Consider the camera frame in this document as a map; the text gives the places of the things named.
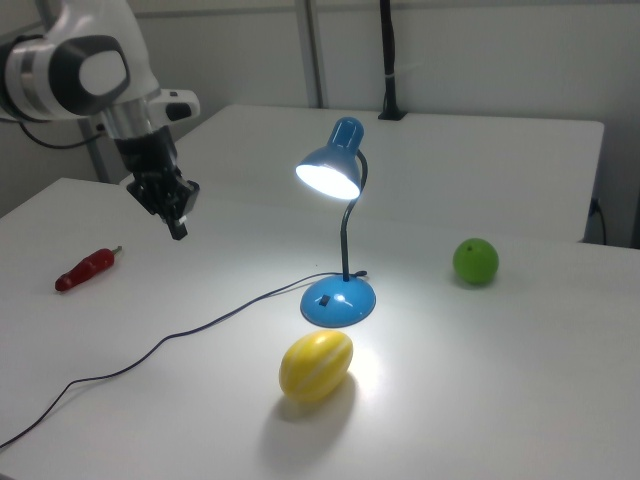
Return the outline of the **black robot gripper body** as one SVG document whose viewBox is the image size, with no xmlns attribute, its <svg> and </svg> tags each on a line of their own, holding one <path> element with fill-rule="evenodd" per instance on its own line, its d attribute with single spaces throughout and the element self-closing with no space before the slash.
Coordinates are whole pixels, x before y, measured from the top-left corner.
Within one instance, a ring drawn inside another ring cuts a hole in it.
<svg viewBox="0 0 640 480">
<path fill-rule="evenodd" d="M 167 126 L 133 139 L 115 141 L 134 180 L 129 193 L 152 215 L 166 222 L 183 223 L 200 191 L 198 183 L 182 176 L 177 149 Z"/>
</svg>

